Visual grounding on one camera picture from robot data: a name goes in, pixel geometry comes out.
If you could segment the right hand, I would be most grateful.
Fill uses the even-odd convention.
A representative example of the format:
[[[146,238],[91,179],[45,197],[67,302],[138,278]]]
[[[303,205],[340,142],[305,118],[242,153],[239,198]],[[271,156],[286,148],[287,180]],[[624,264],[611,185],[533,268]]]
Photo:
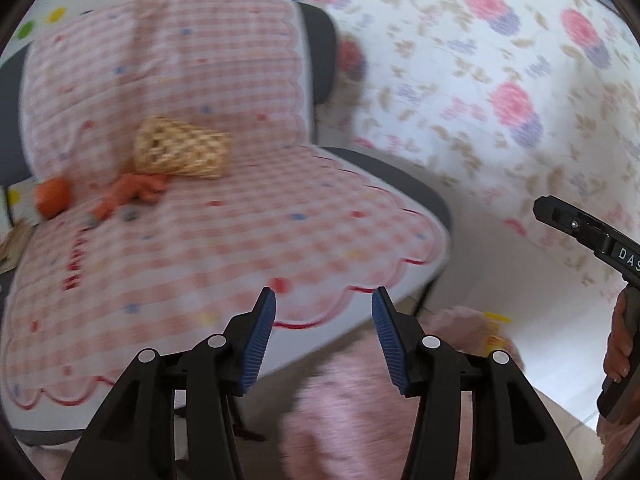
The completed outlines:
[[[626,329],[626,292],[617,297],[612,314],[611,331],[608,334],[608,348],[603,361],[603,370],[613,382],[621,382],[629,373],[629,356],[632,350],[632,337]]]

